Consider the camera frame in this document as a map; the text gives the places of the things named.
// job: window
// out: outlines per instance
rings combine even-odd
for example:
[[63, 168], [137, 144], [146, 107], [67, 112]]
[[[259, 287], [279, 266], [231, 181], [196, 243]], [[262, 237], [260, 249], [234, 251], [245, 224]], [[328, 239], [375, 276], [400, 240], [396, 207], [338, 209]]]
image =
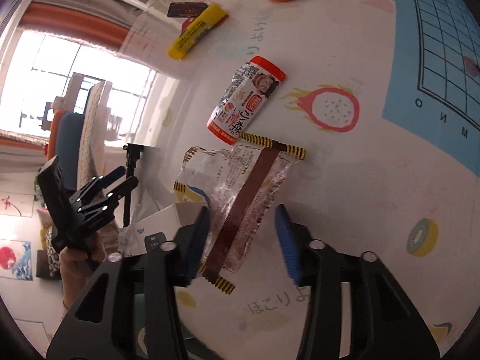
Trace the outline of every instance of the window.
[[[74, 112], [85, 111], [88, 91], [101, 80], [113, 83], [107, 107], [121, 120], [119, 137], [135, 132], [155, 71], [70, 40], [24, 31], [15, 49], [1, 94], [0, 128], [41, 137], [47, 102], [64, 96], [74, 73], [85, 75]], [[52, 120], [52, 111], [48, 120]]]

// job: blue grid pattern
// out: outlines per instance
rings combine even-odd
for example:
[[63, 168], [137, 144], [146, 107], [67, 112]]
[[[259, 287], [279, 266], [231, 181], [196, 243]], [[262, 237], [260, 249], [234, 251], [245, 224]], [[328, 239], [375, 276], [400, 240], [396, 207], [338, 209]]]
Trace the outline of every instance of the blue grid pattern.
[[480, 28], [463, 0], [415, 0], [420, 31], [418, 90], [443, 103], [480, 130]]

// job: curtain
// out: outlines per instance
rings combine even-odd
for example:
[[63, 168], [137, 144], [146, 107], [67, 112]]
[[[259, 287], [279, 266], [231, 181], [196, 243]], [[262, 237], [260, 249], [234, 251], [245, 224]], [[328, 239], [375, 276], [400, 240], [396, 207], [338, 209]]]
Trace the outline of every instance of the curtain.
[[20, 20], [27, 30], [51, 33], [81, 40], [117, 52], [129, 28], [73, 9], [43, 3], [31, 3]]
[[3, 146], [23, 147], [26, 149], [44, 151], [45, 144], [48, 142], [49, 141], [46, 138], [0, 130], [0, 145]]

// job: orange cushion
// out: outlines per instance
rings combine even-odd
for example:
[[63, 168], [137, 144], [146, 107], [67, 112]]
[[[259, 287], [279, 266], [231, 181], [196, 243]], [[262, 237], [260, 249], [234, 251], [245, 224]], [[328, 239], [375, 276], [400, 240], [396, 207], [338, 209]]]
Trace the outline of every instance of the orange cushion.
[[49, 148], [46, 152], [47, 160], [50, 160], [57, 154], [55, 151], [55, 145], [57, 143], [57, 133], [59, 130], [60, 119], [62, 119], [63, 115], [65, 115], [66, 113], [67, 112], [63, 109], [58, 109], [55, 111], [52, 124], [50, 125]]

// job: kiwi illustration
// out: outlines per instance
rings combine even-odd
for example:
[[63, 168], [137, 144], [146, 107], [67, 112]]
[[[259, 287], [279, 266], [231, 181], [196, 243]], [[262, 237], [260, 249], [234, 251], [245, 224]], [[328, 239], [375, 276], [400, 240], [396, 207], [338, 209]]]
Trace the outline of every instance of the kiwi illustration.
[[423, 218], [410, 232], [406, 251], [415, 257], [425, 257], [434, 249], [437, 239], [438, 226], [432, 219]]

